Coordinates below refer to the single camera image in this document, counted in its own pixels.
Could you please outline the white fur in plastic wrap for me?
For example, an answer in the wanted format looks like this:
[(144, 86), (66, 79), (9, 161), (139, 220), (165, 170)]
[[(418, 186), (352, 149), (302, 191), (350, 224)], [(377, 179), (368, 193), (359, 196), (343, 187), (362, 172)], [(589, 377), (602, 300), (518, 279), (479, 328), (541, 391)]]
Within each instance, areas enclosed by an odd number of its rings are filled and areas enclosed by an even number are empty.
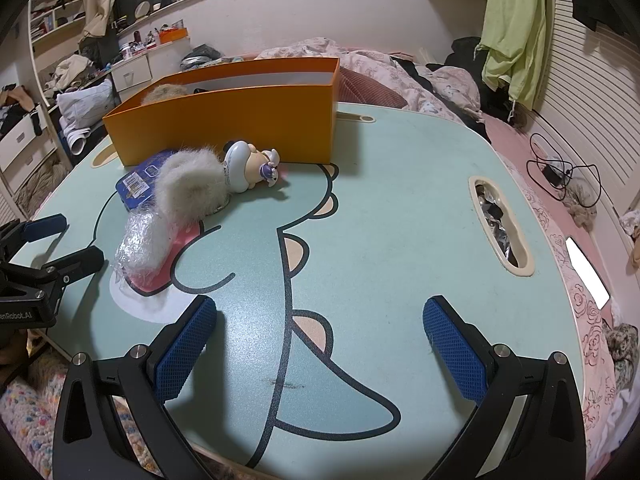
[(175, 229), (154, 206), (130, 211), (115, 252), (115, 269), (123, 278), (149, 285), (160, 274), (174, 235)]

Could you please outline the blue tin box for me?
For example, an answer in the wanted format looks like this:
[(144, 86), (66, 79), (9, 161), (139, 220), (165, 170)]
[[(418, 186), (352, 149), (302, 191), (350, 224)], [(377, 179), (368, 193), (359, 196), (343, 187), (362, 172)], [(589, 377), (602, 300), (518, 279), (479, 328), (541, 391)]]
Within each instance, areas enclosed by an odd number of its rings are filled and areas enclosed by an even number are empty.
[(173, 154), (175, 154), (173, 150), (158, 152), (140, 162), (116, 182), (115, 191), (126, 211), (153, 203), (155, 181), (160, 168)]

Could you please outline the grey fur pompom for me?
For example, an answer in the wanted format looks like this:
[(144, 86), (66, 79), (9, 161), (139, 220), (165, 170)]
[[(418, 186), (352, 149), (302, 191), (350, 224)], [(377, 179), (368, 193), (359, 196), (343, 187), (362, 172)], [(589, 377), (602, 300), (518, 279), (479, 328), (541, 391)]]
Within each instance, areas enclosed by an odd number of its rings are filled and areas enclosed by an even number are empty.
[(204, 220), (229, 200), (224, 165), (210, 148), (175, 152), (160, 167), (155, 205), (174, 226)]

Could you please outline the white drawer cabinet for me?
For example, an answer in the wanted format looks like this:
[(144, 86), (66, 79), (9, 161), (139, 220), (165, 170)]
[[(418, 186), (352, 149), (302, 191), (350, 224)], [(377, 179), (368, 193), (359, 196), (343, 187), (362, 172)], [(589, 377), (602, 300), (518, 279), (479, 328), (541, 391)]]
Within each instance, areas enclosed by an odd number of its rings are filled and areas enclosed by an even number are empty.
[(186, 37), (116, 63), (111, 78), (119, 99), (125, 101), (151, 82), (178, 73), (182, 58), (190, 51), (190, 38)]

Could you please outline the brown fur pompom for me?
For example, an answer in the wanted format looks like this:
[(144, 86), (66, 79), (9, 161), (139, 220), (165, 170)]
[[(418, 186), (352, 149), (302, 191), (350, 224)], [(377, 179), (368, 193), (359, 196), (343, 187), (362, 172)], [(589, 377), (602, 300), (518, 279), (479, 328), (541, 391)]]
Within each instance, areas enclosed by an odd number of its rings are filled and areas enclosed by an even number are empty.
[(141, 104), (152, 104), (180, 98), (180, 96), (188, 96), (189, 94), (190, 90), (183, 84), (159, 84), (143, 97)]

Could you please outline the white duck figurine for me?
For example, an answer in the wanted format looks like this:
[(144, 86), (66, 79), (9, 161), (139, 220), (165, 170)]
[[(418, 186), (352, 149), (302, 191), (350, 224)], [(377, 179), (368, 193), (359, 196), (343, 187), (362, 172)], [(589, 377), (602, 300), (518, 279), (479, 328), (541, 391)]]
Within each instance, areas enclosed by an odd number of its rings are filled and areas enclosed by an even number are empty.
[(259, 151), (245, 141), (229, 142), (224, 147), (224, 175), (232, 194), (244, 193), (260, 182), (275, 185), (279, 164), (280, 155), (274, 148)]

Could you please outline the small orange box on shelf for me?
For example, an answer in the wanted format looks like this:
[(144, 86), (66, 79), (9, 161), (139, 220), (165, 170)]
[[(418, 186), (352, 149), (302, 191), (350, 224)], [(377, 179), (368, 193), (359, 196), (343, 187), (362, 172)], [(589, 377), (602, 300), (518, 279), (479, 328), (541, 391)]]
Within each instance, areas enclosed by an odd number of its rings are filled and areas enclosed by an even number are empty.
[(162, 29), (158, 32), (158, 39), (161, 44), (169, 44), (170, 42), (188, 38), (188, 30), (186, 28), (170, 28)]

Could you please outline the orange cardboard box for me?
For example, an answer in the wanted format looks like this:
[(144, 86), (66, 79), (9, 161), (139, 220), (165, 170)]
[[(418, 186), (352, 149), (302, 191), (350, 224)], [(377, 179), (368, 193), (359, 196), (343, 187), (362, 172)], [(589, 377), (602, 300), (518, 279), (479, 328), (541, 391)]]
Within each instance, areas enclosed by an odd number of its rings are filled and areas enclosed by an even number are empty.
[[(142, 105), (159, 84), (183, 84), (188, 96)], [(103, 118), (120, 161), (136, 166), (163, 150), (216, 148), (243, 140), (274, 148), (282, 162), (332, 158), (340, 61), (263, 58), (160, 78)]]

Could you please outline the pink floral blanket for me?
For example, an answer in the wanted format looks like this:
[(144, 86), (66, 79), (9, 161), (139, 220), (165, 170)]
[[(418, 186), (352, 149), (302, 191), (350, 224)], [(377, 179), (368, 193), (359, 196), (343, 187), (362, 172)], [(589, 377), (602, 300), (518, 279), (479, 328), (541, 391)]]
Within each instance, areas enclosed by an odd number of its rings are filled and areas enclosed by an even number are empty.
[(375, 50), (347, 49), (326, 37), (300, 40), (284, 47), (260, 52), (263, 58), (337, 58), (340, 68), (368, 76), (400, 94), (408, 103), (398, 110), (411, 110), (464, 125), (483, 139), (488, 138), (480, 88), (462, 67), (435, 68), (394, 58)]

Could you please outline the red round cushion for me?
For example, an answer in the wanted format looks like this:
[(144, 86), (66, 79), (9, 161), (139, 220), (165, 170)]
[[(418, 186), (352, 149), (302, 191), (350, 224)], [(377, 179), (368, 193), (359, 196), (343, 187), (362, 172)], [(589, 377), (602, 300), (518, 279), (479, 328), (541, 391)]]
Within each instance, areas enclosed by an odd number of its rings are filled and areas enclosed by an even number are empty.
[(407, 101), (394, 90), (363, 74), (340, 68), (338, 100), (346, 103), (404, 108)]

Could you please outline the green hanging garment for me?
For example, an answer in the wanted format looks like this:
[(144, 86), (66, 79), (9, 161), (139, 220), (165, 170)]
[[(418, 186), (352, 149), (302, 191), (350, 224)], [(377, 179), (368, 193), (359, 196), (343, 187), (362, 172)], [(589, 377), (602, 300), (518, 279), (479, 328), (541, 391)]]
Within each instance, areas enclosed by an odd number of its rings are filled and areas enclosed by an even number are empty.
[(492, 90), (508, 88), (509, 100), (532, 108), (544, 68), (546, 0), (487, 0), (477, 51), (487, 53), (482, 70)]

